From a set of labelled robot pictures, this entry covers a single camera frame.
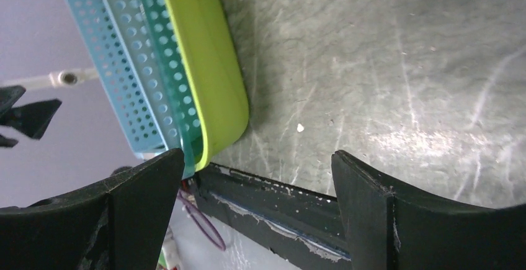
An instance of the plastic basket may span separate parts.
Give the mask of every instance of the plastic basket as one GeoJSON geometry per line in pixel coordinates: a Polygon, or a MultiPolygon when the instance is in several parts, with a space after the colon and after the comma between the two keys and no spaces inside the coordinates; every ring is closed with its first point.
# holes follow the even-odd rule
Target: plastic basket
{"type": "MultiPolygon", "coordinates": [[[[195,170],[191,141],[200,140],[202,134],[200,124],[194,123],[198,126],[193,126],[197,128],[193,131],[185,126],[188,120],[177,106],[191,98],[190,88],[165,89],[140,1],[67,2],[132,150],[140,156],[183,148],[184,177],[191,176],[195,170]]],[[[179,71],[178,76],[185,78],[184,71],[179,71]]]]}
{"type": "Polygon", "coordinates": [[[79,13],[84,5],[75,5],[86,0],[67,1],[136,154],[181,146],[187,167],[198,171],[241,136],[248,101],[219,0],[96,0],[91,32],[79,13]],[[108,35],[114,46],[105,48],[99,40],[108,35]],[[104,61],[101,43],[105,56],[122,59],[104,61]],[[137,135],[143,127],[147,137],[137,135]]]}
{"type": "Polygon", "coordinates": [[[201,122],[200,170],[245,131],[247,95],[220,0],[165,2],[201,122]]]}

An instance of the blue perforated basket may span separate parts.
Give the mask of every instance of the blue perforated basket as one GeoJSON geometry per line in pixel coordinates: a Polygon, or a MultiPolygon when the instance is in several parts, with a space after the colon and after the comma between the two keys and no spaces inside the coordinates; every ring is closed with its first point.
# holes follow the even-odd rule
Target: blue perforated basket
{"type": "MultiPolygon", "coordinates": [[[[194,153],[202,151],[192,142],[202,133],[197,116],[184,115],[180,107],[193,104],[192,94],[188,85],[166,89],[165,66],[151,45],[141,0],[67,2],[132,151],[142,157],[182,148],[185,177],[191,176],[194,153]]],[[[181,69],[180,57],[177,66],[181,69]]],[[[178,75],[186,80],[181,70],[178,75]]]]}

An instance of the black plastic part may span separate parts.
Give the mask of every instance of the black plastic part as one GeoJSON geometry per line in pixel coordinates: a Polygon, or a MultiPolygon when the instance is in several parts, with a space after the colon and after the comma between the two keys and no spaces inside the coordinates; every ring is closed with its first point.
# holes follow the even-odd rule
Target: black plastic part
{"type": "Polygon", "coordinates": [[[18,141],[14,138],[6,138],[3,135],[0,135],[0,147],[4,148],[13,148],[18,144],[18,141]]]}
{"type": "Polygon", "coordinates": [[[203,212],[299,268],[351,268],[336,198],[217,164],[192,187],[203,212]]]}
{"type": "Polygon", "coordinates": [[[344,151],[332,176],[355,270],[526,269],[526,205],[455,202],[344,151]]]}
{"type": "Polygon", "coordinates": [[[22,86],[10,86],[0,88],[0,119],[11,110],[14,104],[24,95],[25,88],[22,86]]]}
{"type": "MultiPolygon", "coordinates": [[[[25,88],[22,86],[0,88],[0,125],[12,127],[30,138],[39,140],[62,102],[52,99],[12,107],[24,93],[25,88]]],[[[17,140],[0,135],[0,147],[12,148],[17,144],[17,140]]]]}
{"type": "Polygon", "coordinates": [[[34,140],[39,140],[44,136],[61,104],[58,99],[52,99],[14,107],[0,119],[0,124],[10,126],[34,140]]]}
{"type": "Polygon", "coordinates": [[[0,269],[155,269],[180,150],[30,207],[0,209],[0,269]]]}

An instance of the scratched metal tabletop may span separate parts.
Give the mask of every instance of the scratched metal tabletop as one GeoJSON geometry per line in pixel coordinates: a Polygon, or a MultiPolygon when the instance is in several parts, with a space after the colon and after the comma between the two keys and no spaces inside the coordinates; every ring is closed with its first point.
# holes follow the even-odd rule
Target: scratched metal tabletop
{"type": "Polygon", "coordinates": [[[526,202],[525,0],[222,1],[251,120],[215,162],[334,195],[343,149],[440,196],[526,202]]]}

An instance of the yellow-green plastic tray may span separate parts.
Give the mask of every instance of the yellow-green plastic tray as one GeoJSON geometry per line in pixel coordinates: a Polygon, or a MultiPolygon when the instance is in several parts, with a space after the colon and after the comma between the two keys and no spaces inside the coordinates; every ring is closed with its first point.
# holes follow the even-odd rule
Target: yellow-green plastic tray
{"type": "Polygon", "coordinates": [[[248,100],[220,0],[165,0],[203,131],[195,170],[245,131],[248,100]]]}

